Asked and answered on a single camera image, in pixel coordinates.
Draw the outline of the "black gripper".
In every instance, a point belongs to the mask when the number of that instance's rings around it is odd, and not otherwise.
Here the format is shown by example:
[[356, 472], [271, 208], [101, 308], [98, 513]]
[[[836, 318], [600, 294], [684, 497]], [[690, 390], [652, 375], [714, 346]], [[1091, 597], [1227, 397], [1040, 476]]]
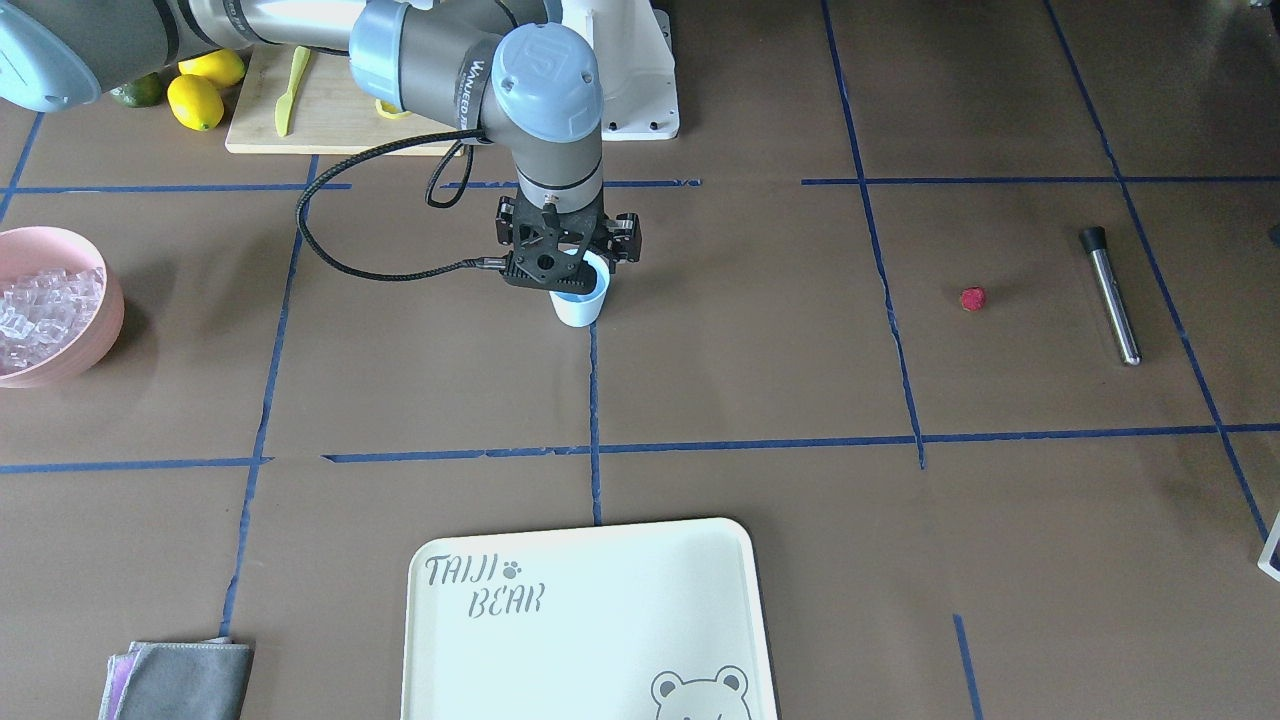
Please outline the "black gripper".
[[500, 197], [495, 233], [508, 252], [495, 260], [504, 282], [558, 293], [591, 293], [604, 287], [618, 263], [636, 263], [643, 250], [635, 213], [609, 218], [599, 195], [585, 208], [540, 208], [522, 195]]

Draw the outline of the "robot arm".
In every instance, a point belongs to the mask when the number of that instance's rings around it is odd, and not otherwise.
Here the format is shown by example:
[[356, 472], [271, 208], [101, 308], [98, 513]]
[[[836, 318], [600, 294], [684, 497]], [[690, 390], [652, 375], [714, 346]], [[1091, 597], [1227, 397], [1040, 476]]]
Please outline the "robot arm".
[[562, 15], [558, 1], [5, 1], [3, 96], [50, 113], [218, 49], [346, 55], [364, 92], [447, 126], [434, 140], [453, 152], [509, 150], [507, 252], [466, 266], [586, 295], [637, 260], [641, 236], [636, 215], [605, 213], [602, 78]]

